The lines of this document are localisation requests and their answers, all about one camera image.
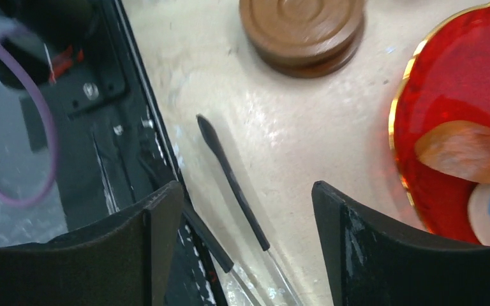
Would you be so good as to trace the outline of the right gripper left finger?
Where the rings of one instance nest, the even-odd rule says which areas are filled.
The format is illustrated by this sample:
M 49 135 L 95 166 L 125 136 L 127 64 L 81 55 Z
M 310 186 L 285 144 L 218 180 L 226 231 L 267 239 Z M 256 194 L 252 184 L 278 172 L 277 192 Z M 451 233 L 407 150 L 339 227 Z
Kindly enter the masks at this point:
M 47 243 L 0 248 L 0 305 L 163 305 L 183 204 L 173 181 Z

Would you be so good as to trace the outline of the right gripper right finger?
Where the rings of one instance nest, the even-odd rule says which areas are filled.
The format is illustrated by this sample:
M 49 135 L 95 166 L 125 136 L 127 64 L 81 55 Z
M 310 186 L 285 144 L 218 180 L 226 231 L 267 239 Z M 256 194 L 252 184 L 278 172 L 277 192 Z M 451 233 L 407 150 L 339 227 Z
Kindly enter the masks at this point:
M 311 197 L 335 305 L 490 305 L 490 247 L 414 228 L 324 181 Z

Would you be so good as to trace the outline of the black serving tongs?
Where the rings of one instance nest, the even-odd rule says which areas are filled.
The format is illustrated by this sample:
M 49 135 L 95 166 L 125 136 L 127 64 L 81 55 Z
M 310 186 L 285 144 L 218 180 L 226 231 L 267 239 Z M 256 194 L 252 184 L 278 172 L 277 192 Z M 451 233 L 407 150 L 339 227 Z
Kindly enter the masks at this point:
M 187 185 L 195 207 L 234 261 L 231 273 L 242 276 L 259 305 L 302 305 L 282 271 L 272 245 L 240 186 L 216 129 L 196 114 L 197 135 L 187 171 Z

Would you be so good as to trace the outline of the brown bread roll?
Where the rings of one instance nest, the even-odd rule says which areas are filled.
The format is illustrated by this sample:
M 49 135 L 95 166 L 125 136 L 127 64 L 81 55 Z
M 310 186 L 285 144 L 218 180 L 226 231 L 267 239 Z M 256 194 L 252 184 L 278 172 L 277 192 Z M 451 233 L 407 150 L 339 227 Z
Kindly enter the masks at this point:
M 490 184 L 490 127 L 467 120 L 445 122 L 422 135 L 414 152 L 438 172 Z

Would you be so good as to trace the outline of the red three-tier cake stand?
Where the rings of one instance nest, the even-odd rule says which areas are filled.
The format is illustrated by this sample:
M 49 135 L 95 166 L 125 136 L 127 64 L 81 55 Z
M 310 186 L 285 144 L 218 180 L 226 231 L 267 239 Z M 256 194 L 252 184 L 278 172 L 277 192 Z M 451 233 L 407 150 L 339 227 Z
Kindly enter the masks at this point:
M 424 133 L 452 120 L 490 127 L 490 2 L 453 14 L 425 36 L 388 118 L 399 179 L 425 229 L 477 244 L 467 211 L 475 184 L 424 166 L 414 153 Z

